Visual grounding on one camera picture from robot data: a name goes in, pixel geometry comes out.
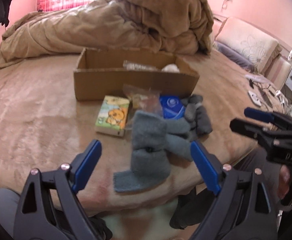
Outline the person's right hand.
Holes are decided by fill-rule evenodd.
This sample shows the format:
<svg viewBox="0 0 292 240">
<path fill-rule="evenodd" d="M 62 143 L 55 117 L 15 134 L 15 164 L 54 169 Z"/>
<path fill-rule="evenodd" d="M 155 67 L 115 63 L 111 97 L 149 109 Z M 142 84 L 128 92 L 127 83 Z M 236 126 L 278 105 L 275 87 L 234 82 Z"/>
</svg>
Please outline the person's right hand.
<svg viewBox="0 0 292 240">
<path fill-rule="evenodd" d="M 279 185 L 277 195 L 283 199 L 289 191 L 290 170 L 286 165 L 282 165 L 279 173 Z"/>
</svg>

